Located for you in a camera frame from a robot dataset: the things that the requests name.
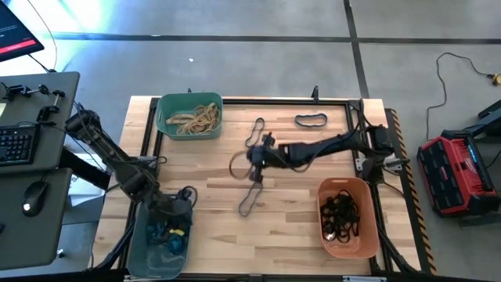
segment teal plastic bin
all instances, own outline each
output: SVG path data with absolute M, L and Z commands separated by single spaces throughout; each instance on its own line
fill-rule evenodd
M 176 278 L 186 264 L 188 248 L 180 255 L 174 255 L 168 247 L 159 245 L 148 245 L 147 226 L 148 211 L 144 203 L 139 204 L 138 214 L 135 220 L 134 234 L 131 239 L 127 269 L 134 277 L 140 278 L 161 278 L 170 280 Z
M 178 125 L 165 123 L 174 114 L 194 114 L 193 109 L 199 105 L 208 106 L 215 103 L 221 112 L 221 122 L 212 132 L 197 135 L 178 135 Z M 157 104 L 157 128 L 173 140 L 203 140 L 215 139 L 222 130 L 222 97 L 214 92 L 176 93 L 162 96 Z

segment orange plastic bin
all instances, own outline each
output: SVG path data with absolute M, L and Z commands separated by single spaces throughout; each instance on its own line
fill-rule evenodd
M 320 207 L 326 204 L 328 197 L 336 197 L 341 190 L 347 190 L 359 207 L 359 235 L 351 236 L 347 243 L 339 240 L 325 240 L 322 232 Z M 373 200 L 367 184 L 358 178 L 329 178 L 320 184 L 318 195 L 317 212 L 323 248 L 336 258 L 367 259 L 373 257 L 379 250 L 379 239 Z

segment concrete floor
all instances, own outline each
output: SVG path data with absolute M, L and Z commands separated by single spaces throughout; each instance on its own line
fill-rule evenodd
M 32 2 L 51 30 L 58 32 L 350 36 L 343 0 Z M 25 1 L 14 0 L 10 5 L 46 46 L 35 56 L 52 66 L 54 48 L 36 14 Z M 497 9 L 501 2 L 496 0 L 351 0 L 351 7 L 359 37 L 501 38 Z M 99 113 L 115 140 L 132 95 L 163 95 L 190 87 L 231 96 L 308 96 L 314 85 L 319 85 L 321 97 L 361 95 L 350 43 L 57 40 L 56 44 L 56 69 L 81 73 L 77 100 Z M 369 96 L 398 111 L 410 153 L 425 142 L 426 107 L 443 99 L 435 69 L 435 60 L 443 52 L 469 56 L 481 71 L 501 72 L 499 45 L 360 44 Z M 462 60 L 444 57 L 441 67 L 449 100 L 431 112 L 431 136 L 444 128 L 472 125 L 476 114 L 501 93 Z M 40 69 L 28 58 L 0 63 L 0 75 L 36 72 Z M 485 162 L 499 149 L 483 146 Z M 411 166 L 438 273 L 501 280 L 501 226 L 460 229 L 456 220 L 440 219 L 431 211 L 414 159 Z M 490 172 L 500 167 L 501 161 Z M 501 187 L 501 179 L 492 175 Z M 60 244 L 68 242 L 68 236 L 81 240 L 67 248 L 74 255 L 66 261 L 0 272 L 0 277 L 84 269 L 95 228 L 88 223 L 65 227 Z

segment computer keyboard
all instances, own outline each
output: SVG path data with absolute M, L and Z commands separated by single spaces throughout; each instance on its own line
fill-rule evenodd
M 0 167 L 33 163 L 39 124 L 0 126 Z

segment black rubber band pile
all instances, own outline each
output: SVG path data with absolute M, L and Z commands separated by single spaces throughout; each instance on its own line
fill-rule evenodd
M 327 203 L 320 207 L 320 215 L 325 240 L 347 243 L 352 234 L 359 236 L 359 207 L 347 190 L 341 190 L 334 198 L 328 197 Z

